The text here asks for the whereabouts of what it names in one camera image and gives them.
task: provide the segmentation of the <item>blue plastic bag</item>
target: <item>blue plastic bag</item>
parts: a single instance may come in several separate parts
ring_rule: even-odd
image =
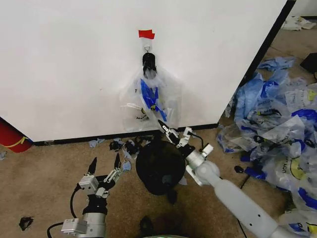
[[[295,62],[295,57],[275,57],[268,59],[259,64],[258,68],[266,68],[268,71],[275,71],[277,69],[290,68]]]
[[[249,112],[256,106],[263,87],[263,77],[255,73],[253,79],[237,91],[237,106],[234,121],[247,118]]]

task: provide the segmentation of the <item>pile of plastic bags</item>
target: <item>pile of plastic bags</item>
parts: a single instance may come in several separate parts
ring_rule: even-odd
[[[245,173],[292,194],[296,208],[280,225],[304,236],[317,234],[317,83],[290,79],[275,70],[259,73],[235,95],[234,124],[217,141],[226,153],[246,151],[242,161],[257,161]]]

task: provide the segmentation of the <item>black bag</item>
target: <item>black bag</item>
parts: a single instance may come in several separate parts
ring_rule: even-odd
[[[154,140],[140,150],[136,171],[150,193],[163,195],[184,176],[185,160],[173,144]]]

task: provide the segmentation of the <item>black cable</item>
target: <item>black cable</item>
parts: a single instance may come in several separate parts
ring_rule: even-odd
[[[249,178],[250,178],[250,175],[248,175],[248,176],[243,180],[243,183],[241,184],[240,189],[243,188],[243,186],[246,184],[246,182],[248,181]],[[239,227],[240,227],[240,229],[241,229],[241,231],[242,231],[242,233],[243,233],[243,235],[244,235],[244,238],[248,238],[248,237],[247,237],[247,234],[244,232],[244,229],[243,229],[243,227],[242,227],[240,221],[239,221],[238,219],[237,219],[237,221],[238,221]]]
[[[248,238],[248,237],[247,237],[247,234],[244,232],[244,230],[243,230],[243,228],[242,228],[242,225],[241,225],[240,221],[239,221],[238,219],[237,219],[237,221],[238,221],[239,226],[240,226],[240,228],[241,228],[241,231],[242,231],[242,233],[243,233],[243,235],[244,235],[244,238]]]
[[[243,186],[246,184],[246,182],[248,181],[248,179],[249,179],[250,177],[251,177],[250,175],[246,176],[246,178],[243,180],[242,185],[240,186],[240,189],[243,188]]]
[[[53,228],[53,227],[57,227],[57,226],[61,226],[63,225],[64,222],[60,222],[60,223],[56,223],[54,225],[51,225],[48,230],[46,231],[47,235],[48,235],[48,238],[52,238],[51,236],[51,233],[50,233],[50,230]]]
[[[70,201],[69,201],[70,212],[71,212],[71,215],[73,216],[73,218],[77,218],[77,217],[76,217],[76,214],[75,214],[75,212],[74,212],[74,208],[73,208],[73,200],[74,200],[75,193],[76,193],[80,188],[81,188],[80,185],[77,184],[76,187],[75,187],[75,189],[74,189],[74,191],[73,191],[73,193],[72,193],[72,195],[71,195],[71,197],[70,197]]]
[[[202,141],[202,148],[201,148],[201,150],[202,150],[204,148],[204,140],[200,136],[198,136],[198,135],[196,135],[194,133],[189,132],[188,134],[193,136],[193,137],[197,137],[197,138],[199,138]]]

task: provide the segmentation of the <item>robotic arm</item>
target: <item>robotic arm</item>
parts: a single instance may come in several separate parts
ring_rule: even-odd
[[[106,199],[109,195],[109,190],[115,186],[119,176],[122,174],[119,154],[116,156],[114,170],[107,176],[96,177],[94,175],[96,164],[97,158],[90,164],[87,174],[82,177],[74,191],[82,189],[88,196],[89,202],[88,206],[83,210],[83,218],[77,218],[72,211],[74,218],[66,219],[63,223],[61,231],[64,234],[78,238],[104,238],[106,235]]]
[[[219,200],[233,213],[233,215],[253,234],[259,238],[298,238],[301,237],[279,227],[276,221],[269,216],[258,204],[249,198],[241,189],[232,182],[221,179],[217,165],[207,161],[206,157],[213,150],[207,144],[201,152],[190,146],[188,141],[193,134],[192,129],[187,127],[183,138],[169,128],[162,121],[158,121],[164,130],[167,139],[186,158],[186,171],[199,185],[211,185]]]

